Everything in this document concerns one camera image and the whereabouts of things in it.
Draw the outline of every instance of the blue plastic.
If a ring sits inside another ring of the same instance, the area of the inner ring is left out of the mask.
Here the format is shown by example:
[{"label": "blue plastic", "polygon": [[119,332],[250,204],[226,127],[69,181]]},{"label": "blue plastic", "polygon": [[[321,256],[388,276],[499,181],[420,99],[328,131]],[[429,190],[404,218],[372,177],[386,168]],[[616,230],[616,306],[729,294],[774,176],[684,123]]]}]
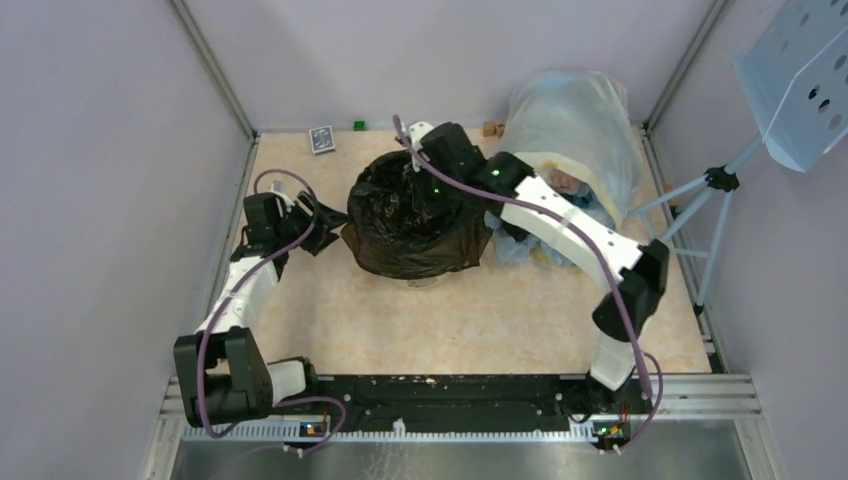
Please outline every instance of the blue plastic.
[{"label": "blue plastic", "polygon": [[771,156],[806,172],[848,133],[848,0],[789,0],[733,65]]}]

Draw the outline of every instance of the tripod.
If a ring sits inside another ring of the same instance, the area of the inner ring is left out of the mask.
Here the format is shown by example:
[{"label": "tripod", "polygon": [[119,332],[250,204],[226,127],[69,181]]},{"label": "tripod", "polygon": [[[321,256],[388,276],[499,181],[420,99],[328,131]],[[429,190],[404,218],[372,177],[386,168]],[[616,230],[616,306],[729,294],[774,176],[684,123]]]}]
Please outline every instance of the tripod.
[{"label": "tripod", "polygon": [[754,136],[748,145],[742,149],[731,163],[722,167],[714,167],[707,170],[702,177],[699,177],[682,187],[672,190],[667,194],[657,198],[656,200],[647,203],[631,212],[631,215],[639,215],[646,225],[650,225],[648,219],[645,218],[645,213],[654,207],[657,207],[674,197],[683,193],[689,192],[696,188],[703,188],[700,193],[687,205],[683,210],[677,212],[674,222],[668,227],[662,235],[655,236],[662,242],[668,242],[677,233],[678,230],[692,218],[697,211],[704,206],[707,201],[712,198],[713,194],[719,190],[724,192],[724,199],[721,202],[721,211],[718,215],[718,223],[713,232],[713,239],[710,243],[709,252],[686,250],[672,248],[671,250],[678,255],[687,255],[692,257],[700,257],[707,259],[707,265],[704,269],[704,275],[701,277],[701,283],[698,288],[698,298],[695,300],[694,310],[695,315],[700,315],[704,311],[704,302],[707,299],[707,291],[712,280],[713,269],[715,268],[716,254],[721,243],[721,236],[724,233],[724,224],[727,222],[727,212],[730,210],[730,203],[733,200],[733,192],[739,188],[739,179],[736,178],[736,172],[754,155],[754,152],[763,144],[763,137],[759,133]]}]

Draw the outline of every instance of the hole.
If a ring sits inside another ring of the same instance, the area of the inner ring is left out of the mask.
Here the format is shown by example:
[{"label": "hole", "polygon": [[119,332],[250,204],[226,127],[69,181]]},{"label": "hole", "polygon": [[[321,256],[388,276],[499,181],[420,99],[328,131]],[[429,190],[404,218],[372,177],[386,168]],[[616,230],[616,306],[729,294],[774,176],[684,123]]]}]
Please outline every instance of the hole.
[{"label": "hole", "polygon": [[836,127],[838,127],[840,123],[842,123],[842,115],[834,115],[833,118],[830,119],[830,123],[827,124],[827,128],[830,130],[836,130]]}]

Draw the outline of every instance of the gray wall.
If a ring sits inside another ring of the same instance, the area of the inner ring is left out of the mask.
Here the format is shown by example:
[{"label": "gray wall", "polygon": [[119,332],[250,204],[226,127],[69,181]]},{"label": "gray wall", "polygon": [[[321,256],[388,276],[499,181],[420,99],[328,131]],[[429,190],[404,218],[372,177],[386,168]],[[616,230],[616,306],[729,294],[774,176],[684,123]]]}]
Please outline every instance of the gray wall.
[{"label": "gray wall", "polygon": [[644,119],[706,0],[190,0],[254,126],[505,117],[527,74],[592,68]]},{"label": "gray wall", "polygon": [[[735,2],[682,86],[656,136],[678,184],[731,160],[756,132],[730,62],[782,3]],[[739,174],[708,301],[730,365],[753,375],[793,478],[844,478],[848,470],[845,442],[828,433],[848,426],[846,158],[843,141],[801,174],[760,149]],[[718,201],[710,207],[686,229],[701,246]]]},{"label": "gray wall", "polygon": [[130,479],[247,143],[164,0],[0,2],[0,476]]}]

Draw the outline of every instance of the wall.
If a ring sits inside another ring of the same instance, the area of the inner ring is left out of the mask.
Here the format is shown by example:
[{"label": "wall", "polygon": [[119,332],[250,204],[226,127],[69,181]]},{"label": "wall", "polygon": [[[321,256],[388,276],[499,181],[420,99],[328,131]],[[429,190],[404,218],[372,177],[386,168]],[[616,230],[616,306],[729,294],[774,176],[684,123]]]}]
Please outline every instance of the wall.
[{"label": "wall", "polygon": [[[755,134],[730,62],[782,3],[735,2],[711,35],[656,134],[677,184],[730,161]],[[739,173],[708,299],[730,366],[753,376],[792,478],[843,478],[848,469],[844,442],[828,433],[848,426],[846,158],[843,141],[801,174],[760,149]],[[718,203],[686,228],[702,247]]]},{"label": "wall", "polygon": [[505,118],[522,77],[604,71],[645,119],[711,2],[704,0],[189,0],[259,130],[391,115]]},{"label": "wall", "polygon": [[0,3],[0,472],[137,478],[247,143],[164,0]]}]

